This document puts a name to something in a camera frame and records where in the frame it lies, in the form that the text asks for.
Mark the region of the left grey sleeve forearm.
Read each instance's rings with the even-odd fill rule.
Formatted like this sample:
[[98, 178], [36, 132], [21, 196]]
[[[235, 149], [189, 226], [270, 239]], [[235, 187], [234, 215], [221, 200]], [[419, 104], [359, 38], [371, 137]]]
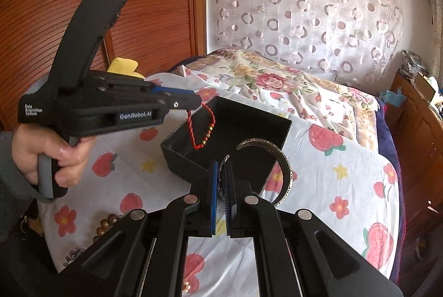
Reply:
[[1, 132], [1, 186], [0, 186], [0, 228], [1, 243], [5, 242], [17, 221], [27, 211], [30, 203], [40, 200], [50, 203], [38, 189], [31, 185], [18, 170], [11, 155], [12, 132]]

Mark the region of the person's left hand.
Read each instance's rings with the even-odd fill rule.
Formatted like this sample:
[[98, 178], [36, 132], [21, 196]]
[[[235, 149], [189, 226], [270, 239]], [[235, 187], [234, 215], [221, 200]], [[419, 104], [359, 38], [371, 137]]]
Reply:
[[70, 146], [51, 129], [35, 124], [21, 124], [14, 132], [11, 156], [18, 170], [33, 185], [38, 183], [38, 156], [46, 155], [57, 161], [56, 183], [69, 188], [77, 185], [95, 146], [94, 136], [84, 137]]

